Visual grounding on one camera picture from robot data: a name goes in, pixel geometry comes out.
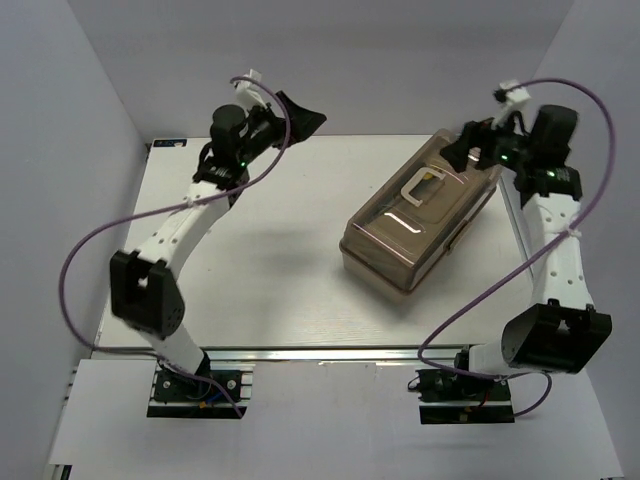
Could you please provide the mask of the beige plastic toolbox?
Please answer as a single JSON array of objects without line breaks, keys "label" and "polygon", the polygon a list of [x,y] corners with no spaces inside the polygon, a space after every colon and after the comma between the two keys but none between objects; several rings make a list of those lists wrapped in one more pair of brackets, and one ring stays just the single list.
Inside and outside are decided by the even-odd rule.
[{"label": "beige plastic toolbox", "polygon": [[385,298],[401,302],[450,255],[497,189],[502,167],[458,173],[440,151],[438,130],[349,219],[339,242],[343,266]]}]

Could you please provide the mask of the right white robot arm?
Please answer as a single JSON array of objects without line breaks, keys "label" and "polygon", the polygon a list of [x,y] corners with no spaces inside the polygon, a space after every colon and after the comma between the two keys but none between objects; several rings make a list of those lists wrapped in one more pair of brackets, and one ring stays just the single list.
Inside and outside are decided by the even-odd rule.
[{"label": "right white robot arm", "polygon": [[484,391],[491,376],[576,374],[612,332],[610,315],[596,309],[586,284],[576,225],[585,212],[581,178],[566,164],[578,114],[544,105],[530,132],[516,132],[521,121],[518,111],[501,123],[470,121],[440,151],[458,173],[466,169],[472,149],[479,151],[476,169],[500,165],[514,173],[531,250],[529,306],[505,325],[498,340],[470,347],[466,364],[451,374],[453,390],[466,399]]}]

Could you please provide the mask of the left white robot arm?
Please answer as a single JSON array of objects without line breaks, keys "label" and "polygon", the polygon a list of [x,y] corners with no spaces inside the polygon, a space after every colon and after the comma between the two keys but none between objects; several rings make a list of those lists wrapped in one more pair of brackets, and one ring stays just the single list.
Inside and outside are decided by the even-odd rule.
[{"label": "left white robot arm", "polygon": [[112,314],[146,339],[178,373],[177,387],[191,399],[209,392],[212,377],[207,354],[183,323],[186,306],[177,283],[180,272],[248,185],[249,164],[269,148],[307,140],[327,120],[325,114],[297,105],[282,91],[275,97],[284,108],[282,117],[260,100],[217,108],[210,140],[199,153],[185,197],[187,207],[170,214],[136,249],[119,250],[110,260]]}]

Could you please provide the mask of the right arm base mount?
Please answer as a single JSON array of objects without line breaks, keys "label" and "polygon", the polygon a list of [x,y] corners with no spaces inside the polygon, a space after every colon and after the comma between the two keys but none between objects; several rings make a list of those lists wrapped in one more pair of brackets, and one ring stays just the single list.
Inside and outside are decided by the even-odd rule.
[{"label": "right arm base mount", "polygon": [[422,369],[407,383],[418,395],[422,425],[489,425],[515,421],[506,383]]}]

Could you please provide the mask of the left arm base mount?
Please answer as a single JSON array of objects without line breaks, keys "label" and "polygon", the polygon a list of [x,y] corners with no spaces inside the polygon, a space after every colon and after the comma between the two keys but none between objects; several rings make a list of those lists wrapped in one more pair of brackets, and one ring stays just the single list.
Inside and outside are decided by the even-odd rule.
[{"label": "left arm base mount", "polygon": [[253,384],[253,367],[213,363],[210,376],[227,392],[241,414],[221,390],[206,382],[182,378],[157,365],[146,415],[157,419],[240,420],[247,410]]}]

